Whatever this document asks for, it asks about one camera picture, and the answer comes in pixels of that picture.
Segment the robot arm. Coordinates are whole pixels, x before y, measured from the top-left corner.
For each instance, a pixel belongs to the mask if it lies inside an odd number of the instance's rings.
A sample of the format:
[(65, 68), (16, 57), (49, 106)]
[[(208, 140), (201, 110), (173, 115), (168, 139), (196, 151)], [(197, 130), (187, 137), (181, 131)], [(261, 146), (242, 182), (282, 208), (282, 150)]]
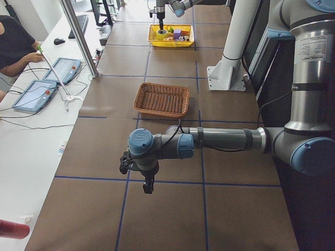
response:
[(184, 15), (185, 11), (194, 5), (200, 3), (202, 0), (156, 0), (155, 12), (159, 20), (159, 27), (163, 30), (163, 21), (165, 18), (165, 6), (169, 5), (176, 17)]
[[(236, 1), (222, 54), (207, 67), (210, 90), (238, 90), (233, 83), (261, 1)], [(159, 159), (193, 157), (203, 147), (241, 152), (257, 149), (270, 153), (305, 175), (323, 175), (334, 168), (334, 140), (327, 123), (329, 88), (334, 85), (334, 1), (270, 1), (267, 37), (294, 37), (294, 72), (290, 121), (282, 128), (250, 129), (190, 128), (170, 126), (165, 134), (136, 129), (128, 137), (120, 158), (120, 172), (140, 172), (144, 193), (154, 191)], [(134, 108), (140, 113), (180, 118), (188, 108), (169, 85), (143, 83)]]

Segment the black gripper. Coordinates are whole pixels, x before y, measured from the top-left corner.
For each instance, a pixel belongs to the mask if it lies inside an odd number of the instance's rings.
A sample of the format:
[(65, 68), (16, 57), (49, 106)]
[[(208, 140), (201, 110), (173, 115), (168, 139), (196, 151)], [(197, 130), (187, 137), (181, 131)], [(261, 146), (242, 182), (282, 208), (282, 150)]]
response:
[(157, 18), (159, 20), (159, 27), (160, 29), (164, 29), (163, 19), (164, 19), (164, 6), (157, 6)]
[(139, 171), (146, 178), (143, 184), (144, 193), (152, 194), (152, 192), (154, 191), (154, 176), (159, 171), (158, 160), (157, 159), (151, 159), (151, 160), (137, 159), (134, 161), (133, 168)]

